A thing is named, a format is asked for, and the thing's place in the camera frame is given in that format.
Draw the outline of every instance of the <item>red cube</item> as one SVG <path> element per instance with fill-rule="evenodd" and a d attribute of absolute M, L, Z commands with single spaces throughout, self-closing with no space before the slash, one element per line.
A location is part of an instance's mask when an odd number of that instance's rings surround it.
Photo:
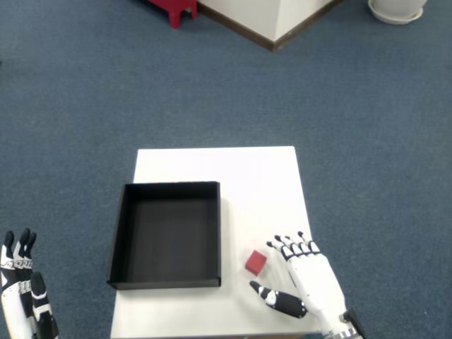
<path fill-rule="evenodd" d="M 257 251 L 253 251 L 252 255 L 246 262 L 245 268 L 254 275 L 259 275 L 262 267 L 266 264 L 267 257 Z"/>

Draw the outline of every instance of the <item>white robotic hand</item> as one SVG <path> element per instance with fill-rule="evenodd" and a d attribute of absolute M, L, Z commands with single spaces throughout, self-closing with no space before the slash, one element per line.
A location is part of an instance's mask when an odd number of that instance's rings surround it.
<path fill-rule="evenodd" d="M 267 245 L 282 254 L 301 299 L 261 287 L 257 282 L 250 282 L 255 291 L 265 299 L 266 304 L 283 313 L 294 315 L 285 311 L 285 307 L 275 305 L 278 305 L 278 296 L 281 294 L 285 299 L 291 298 L 292 305 L 295 305 L 298 299 L 299 311 L 296 316 L 303 317 L 306 310 L 315 315 L 326 338 L 361 338 L 353 324 L 344 319 L 347 312 L 344 294 L 328 259 L 320 252 L 315 242 L 304 237 L 301 232 L 296 239 L 278 235 L 275 239 L 276 241 L 267 242 Z"/>
<path fill-rule="evenodd" d="M 13 252 L 14 234 L 9 231 L 1 247 L 1 304 L 11 339 L 58 338 L 44 282 L 39 273 L 32 272 L 35 240 L 36 234 L 26 229 Z"/>

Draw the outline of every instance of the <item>gray-blue carpet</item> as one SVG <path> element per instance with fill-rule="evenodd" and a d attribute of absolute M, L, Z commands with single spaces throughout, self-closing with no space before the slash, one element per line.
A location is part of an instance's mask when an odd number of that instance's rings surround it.
<path fill-rule="evenodd" d="M 0 237 L 37 232 L 61 337 L 109 337 L 137 149 L 294 145 L 369 338 L 450 338 L 452 2 L 425 9 L 395 27 L 344 1 L 272 54 L 139 0 L 2 0 Z"/>

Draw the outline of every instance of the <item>white flower pot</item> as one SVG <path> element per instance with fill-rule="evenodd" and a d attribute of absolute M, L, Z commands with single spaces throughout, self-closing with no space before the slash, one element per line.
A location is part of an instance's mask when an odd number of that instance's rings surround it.
<path fill-rule="evenodd" d="M 422 15 L 427 0 L 369 0 L 374 15 L 387 23 L 409 23 Z"/>

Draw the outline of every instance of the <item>open black box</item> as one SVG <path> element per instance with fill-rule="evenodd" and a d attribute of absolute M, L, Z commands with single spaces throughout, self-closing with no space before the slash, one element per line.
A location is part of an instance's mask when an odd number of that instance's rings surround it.
<path fill-rule="evenodd" d="M 117 290 L 220 286 L 220 183 L 124 185 L 107 282 Z"/>

